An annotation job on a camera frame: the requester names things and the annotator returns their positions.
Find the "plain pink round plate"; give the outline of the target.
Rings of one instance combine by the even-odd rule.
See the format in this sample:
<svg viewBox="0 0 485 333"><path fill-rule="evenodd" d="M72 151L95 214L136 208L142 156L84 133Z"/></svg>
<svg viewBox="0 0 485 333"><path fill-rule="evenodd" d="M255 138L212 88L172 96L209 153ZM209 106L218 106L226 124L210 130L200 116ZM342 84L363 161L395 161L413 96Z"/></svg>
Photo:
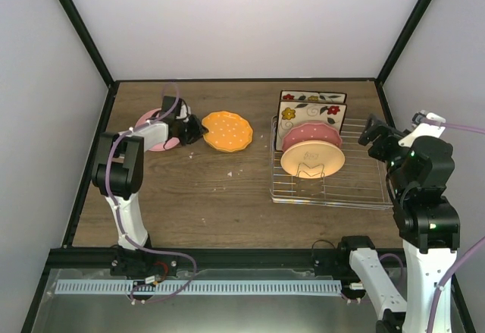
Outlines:
<svg viewBox="0 0 485 333"><path fill-rule="evenodd" d="M136 122L136 127L139 127L142 124L145 124L148 119L150 118L155 118L157 113L160 111L160 108L155 108L152 109L151 111L146 112L137 122ZM175 148L180 144L180 141L176 137L171 137L170 139L166 139L163 143L158 143L154 144L152 148L149 149L149 151L152 152L163 152L163 151L168 151L170 149Z"/></svg>

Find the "orange polka dot plate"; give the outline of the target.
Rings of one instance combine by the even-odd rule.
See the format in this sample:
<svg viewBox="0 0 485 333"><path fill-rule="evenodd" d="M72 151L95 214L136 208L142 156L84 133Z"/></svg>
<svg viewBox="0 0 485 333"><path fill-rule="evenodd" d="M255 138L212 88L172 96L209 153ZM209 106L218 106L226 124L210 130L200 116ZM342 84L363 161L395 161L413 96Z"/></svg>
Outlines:
<svg viewBox="0 0 485 333"><path fill-rule="evenodd" d="M212 112L202 119L202 126L207 129L204 141L220 152L239 152L252 142L250 123L237 113Z"/></svg>

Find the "pink polka dot plate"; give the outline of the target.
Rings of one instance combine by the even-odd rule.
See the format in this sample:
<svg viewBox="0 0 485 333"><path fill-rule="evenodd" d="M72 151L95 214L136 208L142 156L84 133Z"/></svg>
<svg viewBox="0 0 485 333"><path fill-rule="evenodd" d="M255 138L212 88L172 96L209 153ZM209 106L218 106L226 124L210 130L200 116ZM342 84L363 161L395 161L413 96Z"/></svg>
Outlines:
<svg viewBox="0 0 485 333"><path fill-rule="evenodd" d="M341 147L343 140L340 133L333 127L316 121L309 121L293 127L284 137L280 149L285 152L297 143L318 140Z"/></svg>

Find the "cream bear print plate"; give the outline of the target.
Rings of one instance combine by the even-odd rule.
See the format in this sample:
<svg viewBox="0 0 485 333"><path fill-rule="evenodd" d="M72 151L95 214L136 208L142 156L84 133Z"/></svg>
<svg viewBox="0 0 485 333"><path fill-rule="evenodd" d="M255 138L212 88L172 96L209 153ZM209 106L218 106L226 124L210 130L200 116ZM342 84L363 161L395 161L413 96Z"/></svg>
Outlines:
<svg viewBox="0 0 485 333"><path fill-rule="evenodd" d="M293 177L318 179L337 173L345 160L343 151L332 143L309 140L288 148L281 156L280 164Z"/></svg>

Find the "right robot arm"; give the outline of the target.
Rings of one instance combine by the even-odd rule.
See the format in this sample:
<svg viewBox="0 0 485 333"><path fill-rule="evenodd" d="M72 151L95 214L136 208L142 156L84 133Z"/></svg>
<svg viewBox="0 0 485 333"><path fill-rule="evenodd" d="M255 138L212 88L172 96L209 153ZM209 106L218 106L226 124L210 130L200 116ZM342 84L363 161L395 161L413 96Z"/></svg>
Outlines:
<svg viewBox="0 0 485 333"><path fill-rule="evenodd" d="M370 115L358 139L386 166L385 185L402 239L407 291L391 282L367 236L343 237L336 264L356 274L377 315L377 332L450 332L452 270L460 245L460 219L443 195L455 163L441 139L444 118L418 112L412 130L399 131Z"/></svg>

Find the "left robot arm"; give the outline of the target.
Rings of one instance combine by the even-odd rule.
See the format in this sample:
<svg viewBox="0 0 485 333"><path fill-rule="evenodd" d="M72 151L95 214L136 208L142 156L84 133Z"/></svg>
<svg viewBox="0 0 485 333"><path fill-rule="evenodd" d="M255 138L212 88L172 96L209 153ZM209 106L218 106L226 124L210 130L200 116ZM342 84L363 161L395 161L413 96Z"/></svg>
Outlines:
<svg viewBox="0 0 485 333"><path fill-rule="evenodd" d="M151 248L150 238L139 206L145 153L192 144L207 132L185 100L164 96L161 107L141 117L134 127L118 133L104 132L99 138L92 184L111 208L117 244L134 250L127 263L138 275L147 275L155 266L154 255L147 251Z"/></svg>

